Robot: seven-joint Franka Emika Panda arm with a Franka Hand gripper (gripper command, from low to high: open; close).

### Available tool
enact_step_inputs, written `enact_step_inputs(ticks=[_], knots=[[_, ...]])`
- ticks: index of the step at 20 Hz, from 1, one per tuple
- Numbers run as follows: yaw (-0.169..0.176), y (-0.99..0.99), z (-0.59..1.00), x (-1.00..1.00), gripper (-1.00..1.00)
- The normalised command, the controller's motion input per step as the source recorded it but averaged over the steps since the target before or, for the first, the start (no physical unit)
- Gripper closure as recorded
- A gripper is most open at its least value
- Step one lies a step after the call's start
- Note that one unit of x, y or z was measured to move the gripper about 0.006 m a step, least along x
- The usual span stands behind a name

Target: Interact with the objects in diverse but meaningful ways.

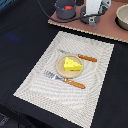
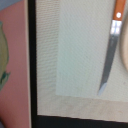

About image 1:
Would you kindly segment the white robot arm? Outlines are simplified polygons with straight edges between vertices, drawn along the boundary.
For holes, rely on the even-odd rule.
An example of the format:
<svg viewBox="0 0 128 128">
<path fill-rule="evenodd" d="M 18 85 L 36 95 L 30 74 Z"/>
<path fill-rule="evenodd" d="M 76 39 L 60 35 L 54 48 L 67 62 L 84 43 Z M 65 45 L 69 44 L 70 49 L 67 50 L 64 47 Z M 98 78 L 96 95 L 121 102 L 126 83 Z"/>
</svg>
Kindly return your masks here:
<svg viewBox="0 0 128 128">
<path fill-rule="evenodd" d="M 87 15 L 103 15 L 111 6 L 111 0 L 86 0 Z"/>
</svg>

